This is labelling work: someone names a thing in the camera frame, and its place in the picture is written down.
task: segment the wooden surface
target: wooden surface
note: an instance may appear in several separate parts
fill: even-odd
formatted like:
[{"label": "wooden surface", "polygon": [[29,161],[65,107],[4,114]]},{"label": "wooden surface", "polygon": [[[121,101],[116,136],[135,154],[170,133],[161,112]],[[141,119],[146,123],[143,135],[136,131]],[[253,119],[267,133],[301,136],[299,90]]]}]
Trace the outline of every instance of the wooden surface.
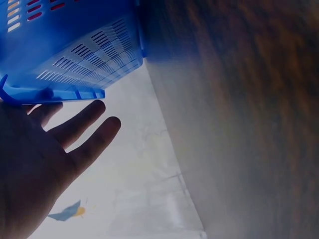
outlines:
[{"label": "wooden surface", "polygon": [[142,0],[147,67],[210,239],[319,238],[319,3]]}]

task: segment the finger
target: finger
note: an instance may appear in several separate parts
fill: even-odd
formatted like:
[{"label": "finger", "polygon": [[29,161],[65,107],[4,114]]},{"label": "finger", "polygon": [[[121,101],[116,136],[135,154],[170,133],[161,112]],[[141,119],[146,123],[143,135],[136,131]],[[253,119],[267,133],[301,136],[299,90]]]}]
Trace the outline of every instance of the finger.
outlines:
[{"label": "finger", "polygon": [[27,105],[27,106],[22,106],[22,109],[24,109],[26,113],[29,114],[34,107],[35,105]]},{"label": "finger", "polygon": [[48,131],[66,149],[105,111],[102,101],[96,100],[67,122]]},{"label": "finger", "polygon": [[74,178],[84,172],[112,142],[121,128],[121,121],[110,117],[80,147],[69,153],[74,168]]},{"label": "finger", "polygon": [[34,109],[29,115],[30,117],[42,127],[45,127],[52,116],[63,107],[62,103],[41,105]]}]

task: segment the wood grain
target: wood grain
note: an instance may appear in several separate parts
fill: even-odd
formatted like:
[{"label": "wood grain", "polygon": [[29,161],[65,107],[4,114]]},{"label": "wood grain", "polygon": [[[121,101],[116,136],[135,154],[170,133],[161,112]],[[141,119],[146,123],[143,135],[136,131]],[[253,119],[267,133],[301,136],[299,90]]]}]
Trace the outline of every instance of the wood grain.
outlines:
[{"label": "wood grain", "polygon": [[210,239],[319,238],[319,3],[142,0],[147,66]]}]

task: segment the human hand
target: human hand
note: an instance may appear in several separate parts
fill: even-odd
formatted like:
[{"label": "human hand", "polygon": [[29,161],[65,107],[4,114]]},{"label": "human hand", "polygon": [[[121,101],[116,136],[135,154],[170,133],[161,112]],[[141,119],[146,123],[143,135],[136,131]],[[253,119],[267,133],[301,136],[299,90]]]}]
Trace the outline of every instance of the human hand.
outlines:
[{"label": "human hand", "polygon": [[0,238],[25,239],[42,223],[62,192],[112,142],[121,127],[105,120],[80,147],[64,150],[105,111],[94,101],[64,124],[42,127],[62,104],[12,107],[0,103]]}]

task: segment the floor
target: floor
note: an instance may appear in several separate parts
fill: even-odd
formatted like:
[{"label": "floor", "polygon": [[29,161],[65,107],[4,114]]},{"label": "floor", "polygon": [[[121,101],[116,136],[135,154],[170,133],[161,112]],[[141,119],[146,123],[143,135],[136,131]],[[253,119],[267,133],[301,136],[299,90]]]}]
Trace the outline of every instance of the floor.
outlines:
[{"label": "floor", "polygon": [[[56,202],[57,214],[79,202],[66,221],[47,218],[31,239],[204,239],[145,66],[107,89],[108,116],[122,121],[119,135]],[[67,103],[47,126],[62,123],[89,102]]]}]

